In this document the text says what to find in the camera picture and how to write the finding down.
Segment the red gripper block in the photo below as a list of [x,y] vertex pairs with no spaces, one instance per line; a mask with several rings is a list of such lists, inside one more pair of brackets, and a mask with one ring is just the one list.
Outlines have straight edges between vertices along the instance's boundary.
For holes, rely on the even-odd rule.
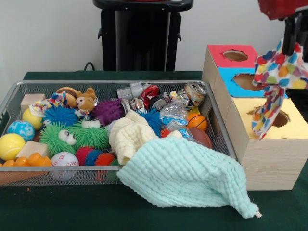
[[[302,11],[308,9],[308,0],[258,0],[260,11],[270,20],[285,19],[285,31],[282,45],[284,55],[292,55],[296,42],[304,45],[304,19],[305,14]],[[296,31],[296,22],[293,15],[297,15],[298,29]]]

